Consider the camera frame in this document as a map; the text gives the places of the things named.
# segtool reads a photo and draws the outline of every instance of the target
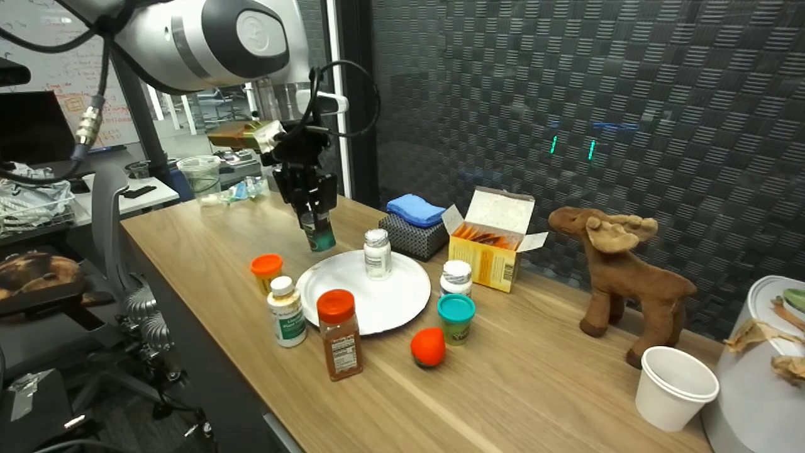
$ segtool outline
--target white plate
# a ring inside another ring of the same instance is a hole
[[[414,319],[430,299],[428,272],[410,257],[393,252],[393,270],[369,277],[362,270],[362,248],[335,253],[310,266],[300,282],[301,312],[320,324],[316,299],[330,290],[354,295],[360,334],[379,334]]]

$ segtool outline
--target black wall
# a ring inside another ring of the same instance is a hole
[[[379,199],[500,185],[537,199],[531,229],[564,204],[656,217],[640,257],[700,284],[708,338],[757,277],[805,280],[805,0],[372,8]],[[522,265],[585,287],[569,239]]]

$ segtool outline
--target clutter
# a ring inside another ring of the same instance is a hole
[[[445,362],[447,348],[445,348],[445,329],[442,326],[424,326],[411,334],[410,340],[410,354],[414,364],[433,369]]]
[[[474,189],[468,218],[454,205],[442,213],[449,233],[447,257],[472,266],[472,282],[511,291],[520,252],[540,248],[546,232],[525,233],[532,195]]]
[[[364,272],[372,277],[383,277],[393,266],[393,246],[388,245],[388,232],[385,229],[369,229],[364,232],[364,245],[362,245],[362,265]]]
[[[720,380],[701,359],[673,348],[643,351],[633,404],[658,429],[679,432],[716,396]]]
[[[393,248],[417,260],[430,260],[447,245],[447,232],[442,223],[434,223],[430,229],[417,229],[405,218],[388,213],[379,218],[379,229],[388,232]]]
[[[330,290],[316,299],[320,331],[330,380],[344,380],[362,369],[354,296],[347,290]]]
[[[59,253],[28,248],[0,261],[0,305],[12,301],[15,296],[76,284],[82,284],[81,266]]]
[[[696,287],[682,275],[640,261],[630,248],[656,233],[654,218],[610,217],[595,208],[560,205],[547,217],[550,229],[583,245],[591,301],[580,329],[601,338],[623,314],[623,299],[638,299],[643,331],[627,351],[627,362],[638,367],[652,344],[676,344],[683,324],[683,299]]]
[[[271,291],[267,296],[274,338],[282,348],[293,348],[307,338],[307,321],[300,305],[300,291],[293,280],[282,275],[271,280]]]
[[[200,204],[219,204],[220,202],[220,158],[217,155],[190,155],[181,158],[176,169],[183,173],[185,184],[194,192],[194,199]]]
[[[721,393],[703,408],[715,453],[801,451],[805,331],[775,312],[778,296],[801,287],[801,280],[783,275],[767,275],[749,287],[715,367]]]
[[[440,223],[445,208],[428,204],[417,194],[405,194],[405,195],[388,202],[385,211],[400,217],[401,222],[406,222],[417,229],[430,229],[430,227]]]
[[[52,178],[49,169],[12,163],[15,177]],[[0,178],[0,239],[32,232],[45,223],[71,223],[71,180],[22,184]]]
[[[414,260],[393,252],[389,272],[369,277],[362,248],[332,253],[310,266],[297,287],[307,321],[320,324],[316,299],[330,290],[354,295],[360,334],[379,334],[411,321],[430,301],[430,277]]]
[[[437,317],[447,340],[466,340],[474,317],[474,301],[466,295],[442,295],[437,299]]]
[[[269,295],[271,280],[282,275],[279,253],[259,253],[250,260],[250,275],[256,280],[259,295]]]
[[[437,280],[442,295],[469,295],[472,290],[472,266],[461,260],[447,260],[442,265],[442,277]]]

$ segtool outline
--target yellow box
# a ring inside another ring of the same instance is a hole
[[[511,291],[520,252],[540,248],[546,232],[525,233],[532,195],[477,185],[468,218],[454,205],[442,213],[449,233],[447,257],[472,266],[472,282]]]

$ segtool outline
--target orange cap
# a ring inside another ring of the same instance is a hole
[[[259,253],[250,260],[250,275],[256,280],[271,280],[282,272],[282,257],[279,253]]]
[[[340,324],[351,317],[354,296],[347,290],[330,290],[316,299],[320,321]]]

